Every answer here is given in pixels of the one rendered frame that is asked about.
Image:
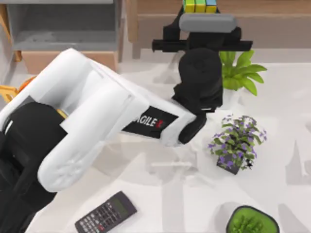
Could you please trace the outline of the grey cabinet with dark inside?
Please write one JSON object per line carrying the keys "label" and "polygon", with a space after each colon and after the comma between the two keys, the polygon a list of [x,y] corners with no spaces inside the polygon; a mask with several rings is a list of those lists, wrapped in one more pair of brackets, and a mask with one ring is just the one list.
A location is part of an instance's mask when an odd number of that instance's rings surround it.
{"label": "grey cabinet with dark inside", "polygon": [[122,0],[0,0],[13,48],[21,51],[113,51]]}

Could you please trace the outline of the black calculator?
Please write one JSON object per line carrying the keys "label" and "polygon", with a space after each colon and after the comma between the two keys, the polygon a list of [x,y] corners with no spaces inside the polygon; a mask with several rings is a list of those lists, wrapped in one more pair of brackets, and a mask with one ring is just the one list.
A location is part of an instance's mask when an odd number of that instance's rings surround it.
{"label": "black calculator", "polygon": [[119,191],[76,221],[74,226],[78,233],[107,233],[136,212],[130,199]]}

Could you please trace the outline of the purple flowering plant dark pot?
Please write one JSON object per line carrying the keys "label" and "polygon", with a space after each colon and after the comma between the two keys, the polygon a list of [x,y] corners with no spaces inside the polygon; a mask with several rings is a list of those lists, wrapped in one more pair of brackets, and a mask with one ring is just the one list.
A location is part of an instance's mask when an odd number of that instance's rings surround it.
{"label": "purple flowering plant dark pot", "polygon": [[212,155],[218,157],[216,165],[231,174],[251,169],[257,158],[255,145],[267,140],[267,131],[250,116],[235,118],[232,114],[221,121],[222,131],[208,144]]}

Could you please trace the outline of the green plant in black pot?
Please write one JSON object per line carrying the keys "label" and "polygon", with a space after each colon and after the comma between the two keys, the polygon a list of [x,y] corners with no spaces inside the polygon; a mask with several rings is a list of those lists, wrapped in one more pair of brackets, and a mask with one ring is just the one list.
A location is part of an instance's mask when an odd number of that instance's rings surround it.
{"label": "green plant in black pot", "polygon": [[276,220],[249,205],[237,207],[227,225],[226,233],[280,233]]}

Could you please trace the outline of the pale grey rounded box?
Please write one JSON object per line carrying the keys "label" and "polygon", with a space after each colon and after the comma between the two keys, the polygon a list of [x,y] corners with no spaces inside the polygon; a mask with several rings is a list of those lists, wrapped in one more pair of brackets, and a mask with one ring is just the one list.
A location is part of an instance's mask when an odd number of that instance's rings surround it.
{"label": "pale grey rounded box", "polygon": [[184,32],[230,33],[237,27],[237,21],[230,14],[183,14],[179,28]]}

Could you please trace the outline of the multicoloured puzzle cube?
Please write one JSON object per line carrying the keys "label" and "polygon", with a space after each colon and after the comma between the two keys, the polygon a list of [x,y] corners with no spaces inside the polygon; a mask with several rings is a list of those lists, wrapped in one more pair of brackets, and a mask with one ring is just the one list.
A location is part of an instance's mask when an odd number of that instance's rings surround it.
{"label": "multicoloured puzzle cube", "polygon": [[216,0],[183,0],[185,13],[216,13]]}

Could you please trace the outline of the green leafy plant white pot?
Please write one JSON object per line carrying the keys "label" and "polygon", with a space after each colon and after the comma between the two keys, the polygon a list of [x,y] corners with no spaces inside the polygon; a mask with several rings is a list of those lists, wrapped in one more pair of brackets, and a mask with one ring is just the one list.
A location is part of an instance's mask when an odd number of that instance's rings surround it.
{"label": "green leafy plant white pot", "polygon": [[223,87],[228,90],[238,91],[245,88],[249,93],[256,96],[255,82],[264,83],[260,72],[267,71],[262,65],[253,64],[251,58],[253,50],[244,51],[237,57],[235,51],[221,51],[219,57],[222,63]]}

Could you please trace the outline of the yellow and orange object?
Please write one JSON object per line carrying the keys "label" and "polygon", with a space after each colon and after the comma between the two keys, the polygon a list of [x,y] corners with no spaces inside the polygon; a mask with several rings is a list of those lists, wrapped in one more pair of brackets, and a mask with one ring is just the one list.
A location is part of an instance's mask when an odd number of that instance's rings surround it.
{"label": "yellow and orange object", "polygon": [[27,79],[21,84],[19,88],[13,86],[0,85],[0,95],[5,103],[9,103],[14,97],[16,97],[36,76]]}

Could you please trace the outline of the wooden open shelf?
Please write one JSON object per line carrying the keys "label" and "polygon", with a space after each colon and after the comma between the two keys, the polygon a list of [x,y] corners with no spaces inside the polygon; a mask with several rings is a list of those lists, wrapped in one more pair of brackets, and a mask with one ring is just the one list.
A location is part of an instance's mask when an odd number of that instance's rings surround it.
{"label": "wooden open shelf", "polygon": [[[311,0],[216,0],[222,13],[236,16],[244,39],[256,49],[311,49]],[[162,37],[182,0],[125,0],[132,57],[140,58],[153,39]]]}

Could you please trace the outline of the wooden cabinet frame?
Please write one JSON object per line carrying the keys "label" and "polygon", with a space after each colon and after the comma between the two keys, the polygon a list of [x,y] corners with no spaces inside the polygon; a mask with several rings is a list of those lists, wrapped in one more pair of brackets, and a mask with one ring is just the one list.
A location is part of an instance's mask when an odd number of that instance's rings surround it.
{"label": "wooden cabinet frame", "polygon": [[91,61],[96,61],[112,70],[117,69],[120,54],[120,26],[118,47],[113,51],[80,51],[74,48],[68,48],[62,51],[21,51],[13,48],[9,30],[8,13],[3,3],[0,3],[0,24],[4,26],[4,31],[8,36],[15,61],[24,61],[28,72],[31,74],[38,74],[45,68],[50,69],[53,67],[63,67],[68,70],[74,70],[80,68],[84,63],[89,63]]}

